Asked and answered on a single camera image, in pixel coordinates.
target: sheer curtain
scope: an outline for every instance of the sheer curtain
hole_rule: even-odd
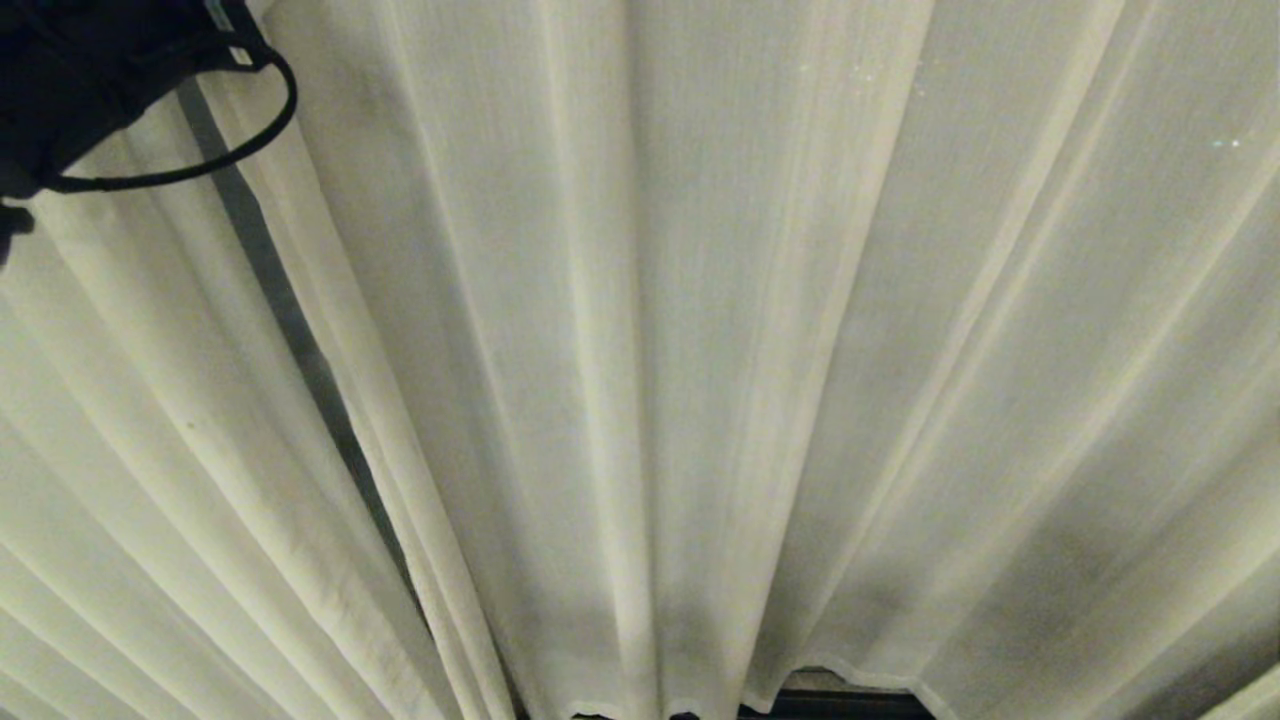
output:
[[[5,660],[0,705],[509,717],[509,674],[536,720],[722,720],[820,665],[943,719],[1266,716],[1277,22],[276,1],[302,106],[242,169],[425,623],[209,187],[42,199],[0,287],[6,377],[45,378],[0,391],[36,524],[5,519],[32,589],[0,597],[64,597],[106,650],[6,605],[17,666],[56,673]],[[233,142],[280,102],[204,87]],[[151,122],[136,151],[189,151]],[[42,569],[99,556],[101,597]]]

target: curtain fold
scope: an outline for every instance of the curtain fold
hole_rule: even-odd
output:
[[[302,104],[242,170],[425,623],[209,183],[41,197],[0,706],[1268,716],[1274,4],[257,10]],[[95,163],[189,159],[145,122]]]
[[[78,170],[195,158],[165,100]],[[456,717],[212,184],[33,211],[0,283],[0,705]]]
[[[255,187],[406,448],[397,532],[448,523],[421,552],[535,717],[726,717],[804,665],[941,717],[1194,716],[1280,621],[1274,24],[285,3],[310,102]]]

